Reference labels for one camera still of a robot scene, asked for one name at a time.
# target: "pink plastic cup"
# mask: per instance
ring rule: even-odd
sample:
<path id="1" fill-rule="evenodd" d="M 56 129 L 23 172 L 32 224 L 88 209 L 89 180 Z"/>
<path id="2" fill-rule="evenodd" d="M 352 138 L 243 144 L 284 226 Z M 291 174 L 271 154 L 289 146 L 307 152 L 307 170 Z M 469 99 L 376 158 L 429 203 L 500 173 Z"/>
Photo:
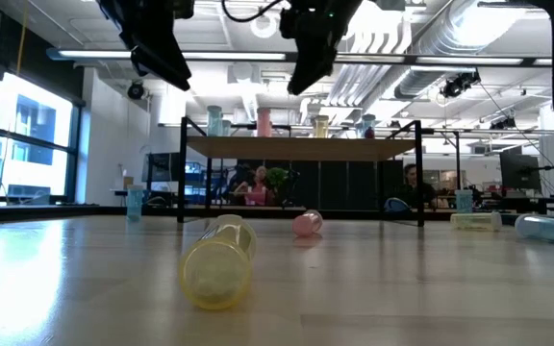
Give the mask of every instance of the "pink plastic cup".
<path id="1" fill-rule="evenodd" d="M 312 236 L 322 227 L 322 215 L 316 210 L 307 210 L 292 222 L 292 230 L 298 236 Z"/>

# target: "man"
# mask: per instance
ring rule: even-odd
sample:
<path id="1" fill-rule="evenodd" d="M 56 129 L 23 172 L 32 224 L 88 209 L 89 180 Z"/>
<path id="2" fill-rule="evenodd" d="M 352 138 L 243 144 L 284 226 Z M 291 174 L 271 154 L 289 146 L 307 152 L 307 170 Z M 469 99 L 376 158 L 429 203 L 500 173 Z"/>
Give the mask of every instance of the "man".
<path id="1" fill-rule="evenodd" d="M 400 199 L 409 204 L 410 207 L 416 207 L 418 201 L 416 165 L 414 163 L 407 164 L 403 169 L 403 173 L 405 175 L 406 184 L 401 191 Z M 428 203 L 429 207 L 435 209 L 437 207 L 435 190 L 426 183 L 422 183 L 421 188 L 422 201 Z"/>

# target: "woman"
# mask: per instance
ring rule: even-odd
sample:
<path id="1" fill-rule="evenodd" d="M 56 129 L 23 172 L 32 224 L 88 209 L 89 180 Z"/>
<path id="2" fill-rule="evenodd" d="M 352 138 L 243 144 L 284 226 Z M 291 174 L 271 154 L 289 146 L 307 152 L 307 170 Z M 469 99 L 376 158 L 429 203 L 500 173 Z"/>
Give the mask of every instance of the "woman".
<path id="1" fill-rule="evenodd" d="M 260 166 L 254 174 L 254 181 L 250 186 L 243 182 L 235 190 L 235 196 L 245 196 L 247 206 L 265 206 L 266 205 L 266 167 Z"/>

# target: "person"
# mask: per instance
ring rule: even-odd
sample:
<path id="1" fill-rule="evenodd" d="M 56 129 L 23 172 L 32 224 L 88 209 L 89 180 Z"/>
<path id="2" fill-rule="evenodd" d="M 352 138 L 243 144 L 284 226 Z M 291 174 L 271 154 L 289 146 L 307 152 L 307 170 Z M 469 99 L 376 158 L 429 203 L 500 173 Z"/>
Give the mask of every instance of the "person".
<path id="1" fill-rule="evenodd" d="M 410 207 L 415 208 L 418 201 L 416 165 L 414 163 L 407 164 L 403 169 L 403 173 L 405 175 L 405 186 L 400 199 L 409 204 Z M 426 183 L 422 183 L 421 188 L 423 202 L 428 203 L 429 207 L 435 209 L 437 207 L 435 190 Z"/>
<path id="2" fill-rule="evenodd" d="M 266 167 L 260 166 L 256 169 L 254 180 L 250 185 L 242 182 L 235 190 L 235 196 L 244 196 L 247 206 L 266 205 Z"/>

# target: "computer monitor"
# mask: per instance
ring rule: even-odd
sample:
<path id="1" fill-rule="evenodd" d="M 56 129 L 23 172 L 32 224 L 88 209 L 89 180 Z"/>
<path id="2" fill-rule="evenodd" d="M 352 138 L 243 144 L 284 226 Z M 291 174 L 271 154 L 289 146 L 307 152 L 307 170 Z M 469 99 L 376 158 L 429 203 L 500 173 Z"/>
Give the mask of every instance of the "computer monitor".
<path id="1" fill-rule="evenodd" d="M 504 187 L 541 191 L 538 159 L 527 155 L 501 153 L 501 180 Z"/>
<path id="2" fill-rule="evenodd" d="M 153 169 L 151 181 L 153 183 L 167 183 L 179 181 L 179 153 L 151 154 Z M 149 154 L 144 156 L 142 167 L 142 181 L 146 182 L 149 175 Z"/>

